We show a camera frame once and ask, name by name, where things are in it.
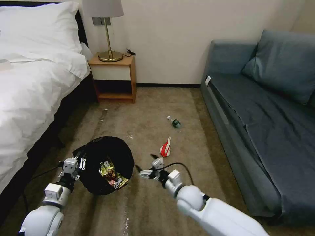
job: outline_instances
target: brass lamp base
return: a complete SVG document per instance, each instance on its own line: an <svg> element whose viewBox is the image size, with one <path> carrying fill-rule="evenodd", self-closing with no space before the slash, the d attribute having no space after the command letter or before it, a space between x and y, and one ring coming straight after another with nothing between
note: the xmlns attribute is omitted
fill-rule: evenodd
<svg viewBox="0 0 315 236"><path fill-rule="evenodd" d="M101 52L98 55L98 59L100 61L104 61L104 62L115 62L115 61L122 60L123 59L123 55L120 52L107 51L107 52Z"/></svg>

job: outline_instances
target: gold wrapper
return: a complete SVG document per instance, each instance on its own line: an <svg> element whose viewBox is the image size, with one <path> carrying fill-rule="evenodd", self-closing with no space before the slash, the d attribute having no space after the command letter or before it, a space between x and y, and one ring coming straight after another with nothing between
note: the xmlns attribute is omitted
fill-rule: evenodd
<svg viewBox="0 0 315 236"><path fill-rule="evenodd" d="M110 160L100 163L100 173L115 189L123 187L128 182L128 179L115 171L115 167Z"/></svg>

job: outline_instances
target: lamp shade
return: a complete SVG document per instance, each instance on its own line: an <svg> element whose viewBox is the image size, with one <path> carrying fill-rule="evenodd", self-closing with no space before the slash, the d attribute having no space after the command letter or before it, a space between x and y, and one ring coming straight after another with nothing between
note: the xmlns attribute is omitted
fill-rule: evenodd
<svg viewBox="0 0 315 236"><path fill-rule="evenodd" d="M119 17L124 15L120 0L83 0L84 15L90 17Z"/></svg>

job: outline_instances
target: wall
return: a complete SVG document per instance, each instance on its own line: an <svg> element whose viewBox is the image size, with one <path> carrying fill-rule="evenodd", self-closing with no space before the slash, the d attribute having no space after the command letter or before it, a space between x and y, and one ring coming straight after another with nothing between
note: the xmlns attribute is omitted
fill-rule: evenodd
<svg viewBox="0 0 315 236"><path fill-rule="evenodd" d="M300 16L293 25L293 32L315 33L315 1L306 0Z"/></svg>
<svg viewBox="0 0 315 236"><path fill-rule="evenodd" d="M137 53L139 83L198 84L212 39L258 40L264 28L290 30L304 1L122 0L125 15L112 19L111 45ZM82 17L91 51L106 50L104 26Z"/></svg>

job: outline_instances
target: trash bag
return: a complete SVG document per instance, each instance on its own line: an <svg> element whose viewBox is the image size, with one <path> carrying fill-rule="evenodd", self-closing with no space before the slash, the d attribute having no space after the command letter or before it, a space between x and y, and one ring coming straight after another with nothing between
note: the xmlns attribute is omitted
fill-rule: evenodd
<svg viewBox="0 0 315 236"><path fill-rule="evenodd" d="M86 159L80 180L95 195L107 195L128 183L134 168L134 159L128 145L120 138L104 136L94 139L73 152Z"/></svg>

